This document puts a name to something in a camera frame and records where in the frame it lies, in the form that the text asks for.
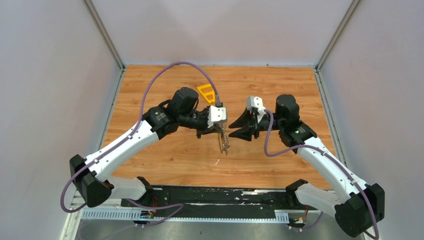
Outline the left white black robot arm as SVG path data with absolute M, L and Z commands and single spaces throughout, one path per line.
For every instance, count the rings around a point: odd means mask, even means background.
M 133 179 L 112 177 L 112 173 L 144 148 L 178 130 L 194 129 L 196 137 L 222 133 L 228 120 L 223 104 L 215 104 L 199 111 L 198 93 L 188 87 L 177 90 L 172 99 L 150 108 L 127 132 L 104 148 L 69 161 L 74 186 L 85 206 L 97 207 L 109 199 L 131 199 L 140 206 L 149 206 L 153 193 L 142 177 Z

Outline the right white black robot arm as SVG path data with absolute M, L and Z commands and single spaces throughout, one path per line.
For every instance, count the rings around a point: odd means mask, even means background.
M 291 94 L 276 98 L 275 110 L 268 110 L 258 96 L 249 96 L 242 115 L 230 126 L 230 137 L 245 141 L 258 138 L 260 132 L 270 136 L 278 131 L 287 151 L 310 163 L 331 185 L 332 190 L 315 187 L 299 179 L 286 187 L 286 204 L 292 209 L 313 207 L 335 219 L 350 237 L 366 234 L 380 238 L 378 222 L 385 216 L 385 191 L 377 183 L 361 179 L 325 146 L 323 141 L 300 118 L 300 107 Z

